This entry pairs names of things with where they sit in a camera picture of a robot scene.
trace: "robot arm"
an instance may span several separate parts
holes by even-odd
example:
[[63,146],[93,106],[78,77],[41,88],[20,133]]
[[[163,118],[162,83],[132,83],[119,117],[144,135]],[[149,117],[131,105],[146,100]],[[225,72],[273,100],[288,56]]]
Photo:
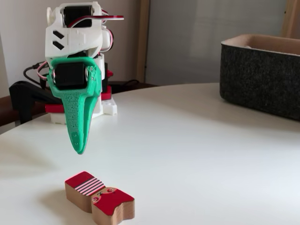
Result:
[[123,20],[109,16],[97,2],[62,4],[47,10],[45,58],[47,81],[62,100],[73,148],[83,154],[93,110],[105,77],[104,52],[113,45],[113,34],[104,23]]

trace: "green 3d-printed claw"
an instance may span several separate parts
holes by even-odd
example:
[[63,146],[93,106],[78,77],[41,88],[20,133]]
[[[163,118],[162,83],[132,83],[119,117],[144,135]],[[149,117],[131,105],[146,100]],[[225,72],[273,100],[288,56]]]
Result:
[[[53,82],[53,70],[58,64],[83,62],[88,70],[87,87],[84,89],[59,90]],[[73,148],[83,154],[90,129],[90,122],[102,89],[101,70],[89,57],[54,59],[47,80],[53,95],[62,100],[67,130]]]

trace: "wooden door frame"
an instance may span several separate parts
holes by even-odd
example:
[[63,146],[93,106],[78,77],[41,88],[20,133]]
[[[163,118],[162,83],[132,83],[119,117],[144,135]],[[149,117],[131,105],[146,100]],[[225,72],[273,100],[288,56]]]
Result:
[[140,0],[136,79],[145,82],[145,66],[148,46],[150,0]]
[[287,0],[281,36],[300,39],[300,0]]

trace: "wooden furniture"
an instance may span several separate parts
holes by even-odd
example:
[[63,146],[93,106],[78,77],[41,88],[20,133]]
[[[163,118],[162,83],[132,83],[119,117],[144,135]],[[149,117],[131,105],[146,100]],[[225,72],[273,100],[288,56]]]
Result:
[[300,38],[300,0],[287,0],[281,36]]
[[[45,113],[45,105],[36,102],[36,105],[32,108],[32,115],[36,116],[42,113]],[[19,119],[18,111],[13,110],[10,96],[0,98],[0,127]]]
[[145,82],[150,0],[140,0],[136,79]]

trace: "black wire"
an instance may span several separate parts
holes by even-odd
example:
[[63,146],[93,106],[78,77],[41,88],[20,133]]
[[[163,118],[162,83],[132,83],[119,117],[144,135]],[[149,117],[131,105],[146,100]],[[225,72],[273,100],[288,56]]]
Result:
[[32,70],[32,69],[35,69],[35,65],[32,66],[32,67],[26,68],[26,69],[23,71],[23,75],[24,75],[28,80],[30,80],[31,82],[34,82],[34,83],[37,84],[37,85],[41,85],[39,82],[33,80],[31,77],[29,77],[29,76],[27,75],[27,72],[28,72],[29,70]]
[[39,82],[40,82],[41,88],[42,88],[43,90],[45,90],[45,89],[50,90],[50,88],[46,86],[46,85],[47,85],[47,81],[46,81],[46,80],[43,80],[43,79],[40,78],[40,79],[39,79]]
[[130,81],[127,81],[126,83],[122,84],[122,86],[126,86],[132,82],[136,82],[136,84],[140,83],[138,80],[130,80]]

